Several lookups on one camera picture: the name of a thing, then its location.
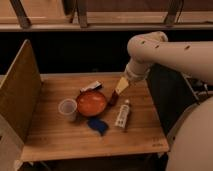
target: wooden table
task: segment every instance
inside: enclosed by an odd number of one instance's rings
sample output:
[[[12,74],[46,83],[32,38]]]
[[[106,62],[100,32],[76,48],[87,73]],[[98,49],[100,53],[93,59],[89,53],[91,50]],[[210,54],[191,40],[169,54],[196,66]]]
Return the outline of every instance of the wooden table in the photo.
[[[80,88],[96,80],[102,83],[100,91],[109,99],[119,79],[120,74],[114,73],[43,77],[21,160],[46,161],[168,151],[168,143],[145,81],[125,90],[116,106],[99,116],[109,125],[104,136],[87,126],[87,118],[78,115],[77,121],[70,123],[58,113],[61,100],[76,98]],[[114,122],[125,99],[130,99],[131,115],[126,132],[123,132],[114,126]]]

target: red bowl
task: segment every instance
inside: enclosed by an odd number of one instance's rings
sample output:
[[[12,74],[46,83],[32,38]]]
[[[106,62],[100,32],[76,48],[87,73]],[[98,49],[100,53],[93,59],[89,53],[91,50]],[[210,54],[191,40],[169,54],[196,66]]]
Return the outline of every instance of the red bowl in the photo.
[[[89,90],[81,93],[76,101],[78,112],[86,117],[102,113],[107,106],[106,97],[97,90]]]

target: white bottle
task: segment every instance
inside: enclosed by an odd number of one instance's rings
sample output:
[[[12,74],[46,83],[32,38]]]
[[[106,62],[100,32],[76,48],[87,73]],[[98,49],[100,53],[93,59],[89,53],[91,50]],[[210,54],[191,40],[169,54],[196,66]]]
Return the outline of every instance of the white bottle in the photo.
[[[126,99],[125,104],[121,105],[120,107],[119,114],[115,121],[115,126],[125,129],[129,113],[130,113],[130,101]]]

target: small cup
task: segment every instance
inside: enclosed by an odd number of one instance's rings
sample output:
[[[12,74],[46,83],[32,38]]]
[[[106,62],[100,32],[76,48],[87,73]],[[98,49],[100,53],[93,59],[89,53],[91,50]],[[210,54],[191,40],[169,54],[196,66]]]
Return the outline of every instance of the small cup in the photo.
[[[64,99],[59,103],[58,111],[66,116],[68,121],[73,122],[77,116],[77,102],[74,99]]]

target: blue rag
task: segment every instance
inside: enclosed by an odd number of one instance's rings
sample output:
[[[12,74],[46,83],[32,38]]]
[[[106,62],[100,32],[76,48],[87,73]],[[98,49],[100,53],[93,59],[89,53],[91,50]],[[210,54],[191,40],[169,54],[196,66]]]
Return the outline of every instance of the blue rag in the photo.
[[[106,130],[109,128],[106,122],[100,120],[97,117],[89,118],[87,124],[91,129],[98,131],[101,136],[103,136]]]

